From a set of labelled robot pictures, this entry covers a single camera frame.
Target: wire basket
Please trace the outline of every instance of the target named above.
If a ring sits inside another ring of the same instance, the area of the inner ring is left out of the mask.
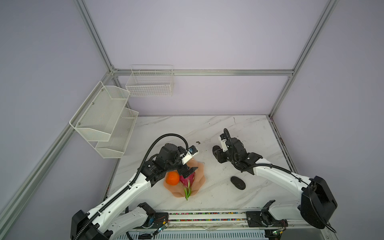
[[[139,113],[125,107],[129,91],[116,86],[104,86],[102,82],[95,89],[99,91],[92,102],[81,117],[79,108],[70,125],[103,158],[121,158]]]
[[[131,65],[126,84],[132,97],[172,96],[172,65]]]
[[[87,141],[109,141],[128,97],[129,91],[102,84],[92,103],[75,124],[75,130]]]
[[[95,150],[103,158],[121,158],[128,146],[138,112],[124,108],[108,142],[98,142]]]

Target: dragon fruit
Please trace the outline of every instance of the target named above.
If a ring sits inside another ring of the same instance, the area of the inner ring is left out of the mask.
[[[191,196],[192,192],[192,184],[195,180],[195,173],[192,173],[189,177],[183,178],[182,175],[180,175],[180,185],[184,187],[185,192],[185,198],[188,201],[189,196]]]

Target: gray wall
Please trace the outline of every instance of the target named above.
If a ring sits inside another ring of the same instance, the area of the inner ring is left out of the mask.
[[[100,203],[115,162],[74,133],[5,239],[68,240],[72,216]]]
[[[292,69],[327,0],[86,2],[116,68]],[[122,86],[128,81],[119,80]],[[284,76],[175,76],[171,98],[129,103],[140,115],[268,114],[285,81]]]
[[[0,3],[0,211],[106,72],[72,0]]]
[[[2,211],[106,68],[73,0],[1,1],[0,33]],[[68,239],[114,163],[74,134],[7,239]]]
[[[329,184],[340,240],[382,238],[383,12],[341,0],[275,116],[299,173]]]

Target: black bracket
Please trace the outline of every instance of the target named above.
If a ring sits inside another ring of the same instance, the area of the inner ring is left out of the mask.
[[[248,226],[249,227],[283,227],[288,226],[286,219],[276,220],[269,213],[269,207],[274,203],[275,200],[270,200],[261,211],[249,211],[245,212],[247,216]]]
[[[151,228],[153,229],[159,229],[163,226],[164,221],[168,221],[169,214],[167,212],[156,212],[154,219],[153,219],[153,225],[151,225]],[[135,229],[144,229],[144,227],[136,227]]]

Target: black motor joint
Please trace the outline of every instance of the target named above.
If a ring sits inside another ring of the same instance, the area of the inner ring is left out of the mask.
[[[212,152],[219,163],[228,161],[232,163],[236,169],[241,170],[254,165],[257,160],[263,158],[263,156],[257,153],[247,152],[240,140],[235,137],[228,137],[227,135],[229,135],[228,131],[227,134],[223,133],[220,135],[221,140],[226,140],[225,145],[228,148],[227,151],[224,152],[220,146],[214,146],[212,148]],[[254,175],[253,168],[246,171]]]
[[[195,146],[191,146],[188,148],[188,151],[193,155],[197,152],[197,149]],[[187,178],[197,169],[197,167],[188,167],[186,164],[182,163],[182,158],[186,153],[187,151],[185,148],[166,143],[161,148],[155,160],[150,159],[144,162],[141,172],[147,177],[147,181],[151,182],[151,186],[165,178],[166,173],[169,171],[177,170],[179,175]]]

